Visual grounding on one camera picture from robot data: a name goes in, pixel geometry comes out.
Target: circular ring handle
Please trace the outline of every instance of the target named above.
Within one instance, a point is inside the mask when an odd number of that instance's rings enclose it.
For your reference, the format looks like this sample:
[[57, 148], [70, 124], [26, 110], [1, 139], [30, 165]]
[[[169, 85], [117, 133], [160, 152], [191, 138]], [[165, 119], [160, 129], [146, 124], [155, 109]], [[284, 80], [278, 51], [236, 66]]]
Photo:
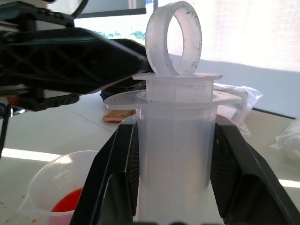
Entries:
[[[172, 17], [177, 19], [183, 35], [183, 53], [178, 71], [172, 65], [167, 47], [168, 27]], [[201, 56], [202, 32], [194, 8], [184, 1], [157, 8], [146, 30], [146, 53], [153, 71], [159, 76], [194, 73]]]

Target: black cable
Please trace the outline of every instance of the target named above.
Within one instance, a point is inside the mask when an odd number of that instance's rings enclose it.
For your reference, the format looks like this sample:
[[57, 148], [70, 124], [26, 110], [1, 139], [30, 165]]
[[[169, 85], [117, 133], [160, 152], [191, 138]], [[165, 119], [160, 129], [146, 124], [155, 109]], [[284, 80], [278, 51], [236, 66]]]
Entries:
[[12, 107], [10, 105], [7, 105], [5, 109], [5, 114], [3, 115], [3, 122], [2, 122], [1, 135], [0, 135], [0, 159], [5, 144], [6, 133], [8, 130], [8, 121], [11, 116], [11, 110]]
[[72, 16], [76, 18], [84, 10], [89, 0], [82, 0], [78, 8], [72, 13]]

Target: plastic measuring cup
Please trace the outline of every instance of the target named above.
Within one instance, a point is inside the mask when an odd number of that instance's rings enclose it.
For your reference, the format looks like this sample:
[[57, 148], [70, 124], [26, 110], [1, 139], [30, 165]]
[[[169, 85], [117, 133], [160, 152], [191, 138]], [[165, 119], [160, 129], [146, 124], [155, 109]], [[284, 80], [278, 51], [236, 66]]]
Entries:
[[[167, 50], [172, 16], [183, 34], [178, 71]], [[133, 77], [147, 80], [147, 90], [124, 92], [104, 101], [110, 109], [137, 109], [139, 221], [205, 222], [217, 106], [241, 98], [213, 91], [214, 80], [222, 75], [195, 73], [201, 48], [201, 26], [190, 4], [180, 1], [157, 8], [146, 30], [147, 58], [155, 73]]]
[[31, 179], [17, 212], [36, 217], [47, 225], [68, 225], [74, 210], [52, 212], [52, 209], [65, 196], [83, 188], [97, 154], [97, 151], [78, 151], [48, 163]]

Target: window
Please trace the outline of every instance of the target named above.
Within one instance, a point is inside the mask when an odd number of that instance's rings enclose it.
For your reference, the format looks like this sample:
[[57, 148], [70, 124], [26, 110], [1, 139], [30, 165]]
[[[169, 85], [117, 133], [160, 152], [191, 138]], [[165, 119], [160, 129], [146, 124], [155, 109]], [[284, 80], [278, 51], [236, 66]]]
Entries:
[[[173, 0], [158, 0], [163, 6]], [[197, 72], [219, 73], [218, 82], [258, 89], [264, 96], [256, 107], [299, 117], [300, 1], [185, 0], [198, 13], [202, 54]], [[130, 38], [145, 44], [147, 14], [77, 19], [76, 26], [107, 38]], [[168, 49], [176, 68], [182, 35], [175, 19], [168, 32]]]
[[108, 39], [129, 38], [145, 45], [147, 23], [153, 12], [152, 0], [146, 1], [146, 10], [143, 15], [75, 19], [75, 26], [92, 30]]

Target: clear plastic bag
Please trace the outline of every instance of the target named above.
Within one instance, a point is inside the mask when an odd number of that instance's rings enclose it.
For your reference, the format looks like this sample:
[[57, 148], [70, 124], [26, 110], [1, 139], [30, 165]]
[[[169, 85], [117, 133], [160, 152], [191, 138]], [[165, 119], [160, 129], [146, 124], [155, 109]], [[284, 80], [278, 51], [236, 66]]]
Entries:
[[293, 161], [300, 162], [300, 118], [294, 120], [283, 133], [275, 137], [272, 148], [283, 150], [285, 156]]
[[249, 135], [250, 132], [245, 124], [245, 118], [250, 113], [257, 100], [263, 96], [258, 90], [250, 87], [237, 87], [225, 84], [214, 83], [214, 90], [230, 93], [242, 98], [238, 104], [219, 105], [217, 115], [230, 120], [242, 134]]

